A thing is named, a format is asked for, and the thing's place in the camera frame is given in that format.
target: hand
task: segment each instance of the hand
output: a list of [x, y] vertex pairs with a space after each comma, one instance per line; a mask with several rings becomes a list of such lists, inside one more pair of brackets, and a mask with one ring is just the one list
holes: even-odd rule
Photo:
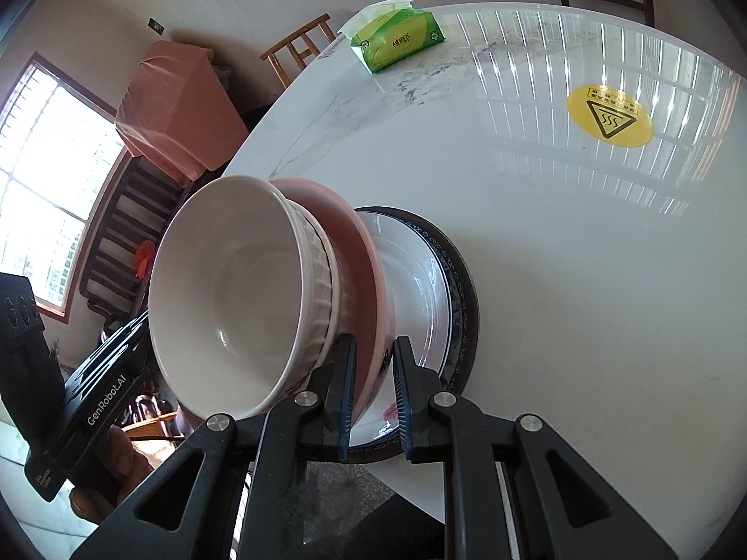
[[[118, 427], [111, 427], [107, 433], [102, 460], [112, 473], [122, 478], [117, 505], [122, 503], [153, 470], [145, 456], [135, 450], [127, 434]], [[78, 518], [95, 524], [102, 523], [114, 511], [111, 504], [99, 493], [87, 488], [74, 488], [70, 491], [70, 507]]]

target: yellow oval sticker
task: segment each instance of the yellow oval sticker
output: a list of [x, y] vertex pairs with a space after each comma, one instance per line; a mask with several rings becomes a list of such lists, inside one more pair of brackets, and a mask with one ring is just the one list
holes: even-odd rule
[[568, 97], [576, 124], [591, 136], [620, 147], [640, 147], [654, 136], [654, 123], [627, 93], [599, 84], [579, 86]]

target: round table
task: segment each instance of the round table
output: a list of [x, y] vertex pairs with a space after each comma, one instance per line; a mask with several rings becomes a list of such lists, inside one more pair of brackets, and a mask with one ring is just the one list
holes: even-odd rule
[[[446, 43], [376, 75], [330, 44], [226, 173], [313, 179], [441, 228], [479, 295], [465, 396], [544, 417], [698, 559], [747, 488], [743, 80], [604, 14], [432, 11]], [[566, 100], [585, 84], [637, 98], [653, 139], [625, 148], [581, 130]], [[443, 519], [440, 465], [368, 467]]]

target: silver bolt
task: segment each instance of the silver bolt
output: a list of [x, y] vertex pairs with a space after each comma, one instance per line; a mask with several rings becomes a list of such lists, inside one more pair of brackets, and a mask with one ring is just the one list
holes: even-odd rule
[[214, 414], [208, 418], [208, 429], [212, 432], [222, 432], [231, 424], [231, 417], [227, 414]]
[[319, 396], [317, 396], [313, 391], [302, 391], [296, 395], [296, 404], [298, 404], [298, 406], [314, 406], [317, 403], [317, 400], [319, 400]]
[[524, 415], [519, 423], [528, 432], [539, 432], [543, 428], [543, 420], [533, 414]]
[[457, 397], [451, 392], [439, 391], [435, 396], [433, 396], [433, 402], [438, 406], [449, 408], [457, 403]]

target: stack of dishes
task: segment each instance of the stack of dishes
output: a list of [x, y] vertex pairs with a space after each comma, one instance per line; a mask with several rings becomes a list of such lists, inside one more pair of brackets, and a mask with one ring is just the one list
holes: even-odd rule
[[223, 177], [197, 192], [163, 237], [149, 307], [163, 376], [202, 418], [268, 411], [353, 333], [358, 463], [400, 451], [395, 335], [457, 392], [477, 346], [472, 280], [442, 232], [401, 210], [356, 213], [304, 179]]

